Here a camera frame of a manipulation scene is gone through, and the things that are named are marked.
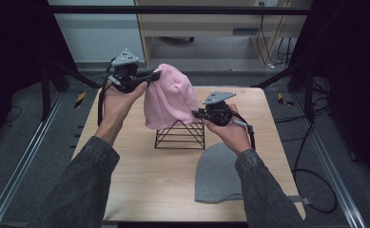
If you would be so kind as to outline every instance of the gray cloth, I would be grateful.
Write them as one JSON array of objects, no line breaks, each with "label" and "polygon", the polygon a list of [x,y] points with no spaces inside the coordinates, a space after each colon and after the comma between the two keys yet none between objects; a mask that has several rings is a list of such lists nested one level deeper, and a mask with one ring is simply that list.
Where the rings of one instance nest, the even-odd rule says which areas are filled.
[{"label": "gray cloth", "polygon": [[241,179],[235,169],[237,158],[223,142],[203,152],[196,169],[196,201],[218,203],[243,199]]}]

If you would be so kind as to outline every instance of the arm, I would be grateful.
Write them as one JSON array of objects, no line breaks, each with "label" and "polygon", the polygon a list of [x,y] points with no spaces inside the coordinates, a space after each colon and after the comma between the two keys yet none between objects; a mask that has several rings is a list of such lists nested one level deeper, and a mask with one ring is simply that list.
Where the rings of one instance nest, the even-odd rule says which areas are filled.
[{"label": "arm", "polygon": [[145,91],[146,83],[128,94],[113,86],[106,91],[102,123],[68,165],[28,227],[101,227],[110,177],[120,158],[112,146],[131,106]]},{"label": "arm", "polygon": [[294,203],[253,149],[238,157],[235,167],[241,178],[244,210],[249,227],[305,227]]},{"label": "arm", "polygon": [[[238,112],[234,104],[229,107]],[[248,227],[304,227],[294,203],[252,149],[245,127],[233,122],[226,126],[204,122],[238,155],[235,167],[241,178]]]}]

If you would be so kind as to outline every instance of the black wire stand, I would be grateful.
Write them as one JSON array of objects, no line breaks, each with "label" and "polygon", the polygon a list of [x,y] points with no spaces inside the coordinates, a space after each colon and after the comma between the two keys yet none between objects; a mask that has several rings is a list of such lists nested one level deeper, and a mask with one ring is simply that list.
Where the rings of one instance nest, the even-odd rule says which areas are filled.
[{"label": "black wire stand", "polygon": [[204,123],[184,124],[178,120],[171,127],[157,129],[155,148],[205,149]]}]

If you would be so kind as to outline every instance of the pink cloth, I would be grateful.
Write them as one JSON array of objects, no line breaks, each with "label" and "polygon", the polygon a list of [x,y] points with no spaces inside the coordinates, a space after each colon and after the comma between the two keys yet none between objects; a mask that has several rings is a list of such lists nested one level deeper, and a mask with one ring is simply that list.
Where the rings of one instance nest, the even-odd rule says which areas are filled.
[{"label": "pink cloth", "polygon": [[184,124],[196,122],[191,111],[197,111],[199,106],[187,76],[174,66],[166,64],[159,65],[156,71],[161,71],[160,79],[152,82],[146,89],[146,126],[163,129],[171,127],[177,120]]}]

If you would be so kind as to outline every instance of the black cable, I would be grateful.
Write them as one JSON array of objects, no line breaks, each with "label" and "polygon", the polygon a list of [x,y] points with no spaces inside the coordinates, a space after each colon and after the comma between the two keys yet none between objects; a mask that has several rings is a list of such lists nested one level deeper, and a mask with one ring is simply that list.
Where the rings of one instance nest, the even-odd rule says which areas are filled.
[{"label": "black cable", "polygon": [[318,101],[320,101],[320,100],[326,100],[326,101],[327,101],[327,97],[320,97],[320,98],[316,99],[316,100],[313,102],[313,104],[314,104],[314,105],[317,105],[317,104],[316,104],[316,102],[318,102]]},{"label": "black cable", "polygon": [[311,170],[308,170],[308,169],[294,169],[294,170],[291,170],[291,172],[293,172],[294,174],[297,173],[297,172],[305,172],[305,173],[309,173],[309,174],[312,174],[314,175],[315,177],[319,178],[320,180],[322,180],[330,189],[330,191],[332,192],[333,194],[333,199],[334,199],[334,202],[333,202],[333,207],[330,208],[329,210],[323,210],[323,209],[320,209],[316,206],[314,206],[313,204],[308,204],[312,209],[314,209],[315,211],[318,211],[318,212],[321,212],[321,213],[324,213],[324,214],[331,214],[333,213],[334,211],[336,211],[338,205],[339,205],[339,202],[337,201],[337,196],[336,196],[336,192],[333,190],[333,187],[332,185],[325,179],[323,178],[321,175],[311,171]]},{"label": "black cable", "polygon": [[282,47],[282,41],[284,40],[284,38],[281,39],[280,43],[279,43],[279,47],[277,48],[277,59],[279,60],[282,60],[282,58],[280,58],[280,48]]},{"label": "black cable", "polygon": [[234,115],[235,117],[238,117],[242,122],[246,124],[246,129],[247,129],[247,134],[249,134],[250,138],[250,145],[254,150],[256,150],[256,142],[255,142],[255,137],[254,137],[254,131],[252,125],[247,123],[247,121],[236,111],[231,110],[231,114]]},{"label": "black cable", "polygon": [[289,65],[290,58],[288,57],[288,55],[292,55],[292,53],[289,52],[291,44],[292,44],[292,39],[291,39],[291,37],[289,37],[288,38],[288,46],[287,46],[286,53],[285,53],[285,59],[283,61],[284,67],[288,67],[288,65]]},{"label": "black cable", "polygon": [[326,106],[318,109],[317,111],[315,111],[315,116],[320,116],[325,111],[329,111],[329,109],[330,109],[330,106],[329,105],[326,105]]},{"label": "black cable", "polygon": [[116,58],[113,58],[110,60],[109,62],[109,65],[107,66],[107,70],[105,71],[105,74],[109,74],[110,73],[110,69],[111,69],[111,63],[113,63],[113,61],[115,60]]},{"label": "black cable", "polygon": [[10,120],[7,120],[7,121],[5,121],[5,124],[11,123],[11,122],[15,121],[19,116],[21,116],[22,108],[21,108],[21,107],[19,107],[19,106],[17,106],[17,105],[13,105],[12,107],[16,107],[16,108],[18,108],[18,109],[19,109],[19,113],[18,113],[14,118],[12,118],[12,119],[10,119]]},{"label": "black cable", "polygon": [[107,89],[110,88],[111,86],[113,86],[113,84],[110,84],[107,88],[105,88],[105,91],[107,91]]},{"label": "black cable", "polygon": [[[321,107],[321,108],[315,110],[314,113],[318,113],[318,112],[320,112],[322,110],[325,110],[327,107],[328,107],[328,105],[326,105],[324,107]],[[302,115],[302,116],[297,116],[297,117],[282,118],[282,119],[279,119],[279,121],[276,121],[275,123],[291,122],[291,121],[295,121],[295,120],[298,120],[298,119],[301,119],[301,118],[304,118],[304,117],[307,117],[307,116],[306,115]],[[292,176],[294,178],[294,182],[297,183],[297,178],[296,178],[297,172],[306,172],[306,173],[312,174],[312,175],[316,176],[317,178],[319,178],[320,180],[322,180],[329,187],[330,191],[332,192],[332,194],[334,196],[333,206],[329,210],[322,210],[322,209],[320,209],[320,208],[318,208],[318,207],[316,207],[316,206],[314,206],[312,204],[309,204],[309,206],[312,209],[314,209],[314,210],[316,210],[318,212],[321,212],[321,213],[324,213],[324,214],[330,214],[330,213],[333,213],[337,209],[337,207],[339,205],[338,200],[337,200],[337,196],[336,196],[336,192],[334,191],[334,189],[331,186],[331,184],[325,178],[323,178],[321,175],[319,175],[319,174],[317,174],[317,173],[315,173],[315,172],[313,172],[311,170],[297,168],[298,167],[298,162],[299,162],[300,157],[301,157],[301,154],[302,154],[303,146],[305,145],[305,142],[307,140],[307,137],[313,131],[313,127],[314,127],[314,123],[312,123],[312,124],[309,125],[309,128],[306,131],[305,136],[303,138],[298,138],[298,139],[293,139],[293,140],[283,140],[282,142],[302,140],[302,144],[301,144],[300,150],[298,152],[297,158],[296,158],[295,163],[294,163],[294,168],[291,170]],[[297,185],[297,189],[298,189],[299,194],[302,195],[300,189],[298,188],[298,185]]]},{"label": "black cable", "polygon": [[[325,110],[326,108],[328,108],[329,105],[326,105],[324,107],[321,107],[321,108],[318,108],[314,111],[314,113],[319,113],[320,111],[322,110]],[[276,124],[281,124],[281,123],[287,123],[287,122],[291,122],[291,121],[296,121],[298,119],[302,119],[304,117],[307,117],[307,115],[301,115],[301,116],[295,116],[295,117],[285,117],[285,118],[279,118],[279,119],[274,119],[274,123]]]},{"label": "black cable", "polygon": [[319,40],[322,38],[330,24],[334,21],[334,19],[336,18],[336,16],[338,15],[339,11],[341,10],[342,6],[345,4],[346,1],[347,0],[343,0],[342,3],[340,3],[336,12],[326,22],[326,25],[321,29],[318,35],[313,38],[313,40],[309,43],[308,47],[304,49],[303,53],[299,56],[299,58],[296,59],[295,62],[290,62],[290,64],[292,63],[291,66],[289,66],[286,70],[283,70],[282,72],[279,72],[278,74],[274,75],[270,79],[265,80],[264,82],[257,85],[251,85],[250,87],[265,88],[285,76],[288,76],[290,74],[292,75],[293,74],[292,72],[299,69],[299,67],[309,65],[309,63],[312,61],[313,54],[315,54],[315,48],[317,47]]},{"label": "black cable", "polygon": [[104,118],[104,99],[105,99],[105,92],[107,86],[107,77],[104,78],[104,82],[102,84],[101,92],[99,93],[98,98],[98,126],[101,125],[102,119]]},{"label": "black cable", "polygon": [[265,44],[265,49],[267,51],[267,57],[268,59],[271,61],[271,63],[273,63],[273,65],[278,65],[278,64],[281,64],[281,63],[277,63],[277,62],[274,62],[271,60],[270,58],[270,53],[268,52],[268,45],[267,45],[267,42],[265,41],[265,36],[264,36],[264,33],[263,33],[263,20],[264,20],[264,15],[262,15],[262,20],[261,20],[261,24],[260,24],[260,27],[258,29],[258,34],[256,35],[256,46],[258,48],[258,51],[259,53],[261,54],[262,56],[262,60],[263,60],[263,63],[265,66],[268,66],[267,62],[265,61],[265,59],[263,58],[263,54],[262,54],[262,51],[259,47],[259,35],[260,35],[260,32],[262,31],[262,36],[263,36],[263,40],[264,40],[264,44]]},{"label": "black cable", "polygon": [[[292,172],[292,176],[294,178],[294,182],[295,183],[297,183],[297,172],[307,172],[307,173],[310,173],[310,174],[316,176],[320,180],[322,180],[329,187],[330,191],[332,192],[332,194],[334,196],[334,203],[333,203],[332,208],[330,208],[329,210],[322,210],[322,209],[320,209],[320,208],[318,208],[318,207],[316,207],[316,206],[314,206],[312,204],[309,204],[309,206],[312,209],[314,209],[314,210],[316,210],[318,212],[321,212],[321,213],[324,213],[324,214],[330,214],[330,213],[333,213],[337,209],[337,207],[339,205],[339,203],[337,201],[336,192],[333,190],[333,187],[331,186],[331,184],[325,178],[323,178],[321,175],[319,175],[319,174],[317,174],[317,173],[315,173],[315,172],[313,172],[311,170],[308,170],[308,169],[298,169],[297,168],[298,167],[298,162],[299,162],[300,157],[301,157],[301,154],[302,154],[303,146],[304,146],[304,144],[306,142],[306,139],[308,138],[309,134],[312,132],[314,125],[315,125],[314,123],[311,123],[309,125],[309,128],[306,131],[305,136],[303,137],[303,141],[302,141],[302,144],[301,144],[301,147],[300,147],[300,151],[298,152],[297,158],[296,158],[295,163],[294,163],[294,168],[291,170],[291,172]],[[298,188],[298,185],[297,185],[297,189],[298,189],[299,194],[302,195],[300,189]]]}]

